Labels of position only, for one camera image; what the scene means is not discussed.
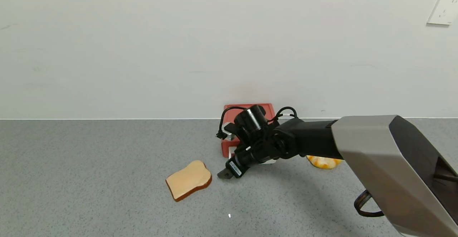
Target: speckled gray surface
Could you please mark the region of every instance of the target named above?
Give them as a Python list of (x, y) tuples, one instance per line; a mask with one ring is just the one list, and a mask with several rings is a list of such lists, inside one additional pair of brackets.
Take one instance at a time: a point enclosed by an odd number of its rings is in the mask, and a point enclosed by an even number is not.
[[(411, 121), (458, 168), (458, 120)], [(363, 187), (345, 162), (319, 170), (296, 157), (219, 180), (217, 127), (0, 121), (0, 236), (400, 236), (385, 218), (356, 214)], [(213, 182), (175, 203), (165, 178), (195, 159)]]

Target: label sticker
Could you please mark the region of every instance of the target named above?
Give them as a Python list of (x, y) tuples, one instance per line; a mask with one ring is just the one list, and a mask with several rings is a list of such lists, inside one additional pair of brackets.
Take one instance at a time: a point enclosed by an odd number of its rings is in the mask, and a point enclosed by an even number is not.
[(230, 167), (232, 167), (232, 169), (234, 169), (234, 171), (240, 176), (242, 175), (242, 172), (240, 171), (240, 169), (234, 164), (234, 162), (229, 162), (229, 165)]

